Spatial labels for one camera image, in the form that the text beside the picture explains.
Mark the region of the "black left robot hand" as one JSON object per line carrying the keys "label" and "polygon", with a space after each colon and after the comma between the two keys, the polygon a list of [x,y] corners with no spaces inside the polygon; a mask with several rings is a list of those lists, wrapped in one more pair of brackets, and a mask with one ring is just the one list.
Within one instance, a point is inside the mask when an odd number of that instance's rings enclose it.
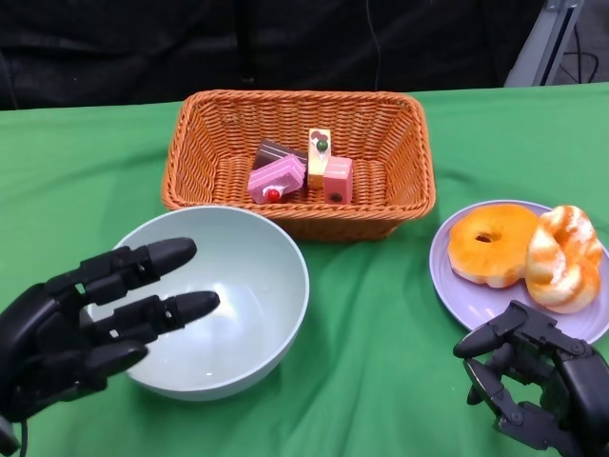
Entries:
{"label": "black left robot hand", "polygon": [[216,309],[218,294],[198,291],[152,295],[100,321],[85,312],[159,281],[196,252],[186,237],[121,247],[23,292],[1,313],[2,416],[22,422],[55,403],[102,391],[109,377],[142,361],[159,336]]}

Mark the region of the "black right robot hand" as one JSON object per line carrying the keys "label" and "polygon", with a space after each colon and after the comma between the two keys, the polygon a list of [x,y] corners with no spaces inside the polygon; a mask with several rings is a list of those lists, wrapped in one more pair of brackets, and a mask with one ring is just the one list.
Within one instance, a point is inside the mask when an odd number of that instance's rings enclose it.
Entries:
{"label": "black right robot hand", "polygon": [[562,456],[608,453],[608,364],[555,319],[513,300],[453,348],[495,429],[536,450]]}

